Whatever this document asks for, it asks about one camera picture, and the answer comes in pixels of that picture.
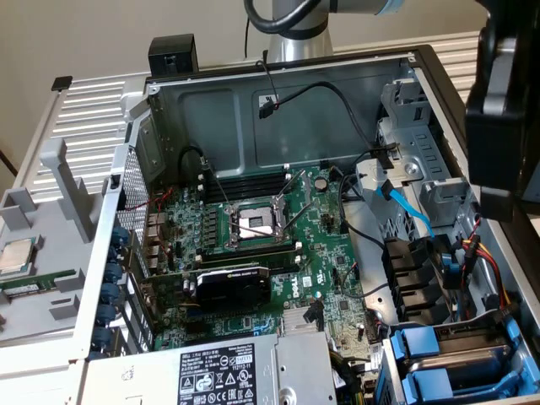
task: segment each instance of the warning label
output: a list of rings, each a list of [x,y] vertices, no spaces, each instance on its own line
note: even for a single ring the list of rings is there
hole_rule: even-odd
[[[178,405],[207,404],[257,405],[253,344],[181,355]]]

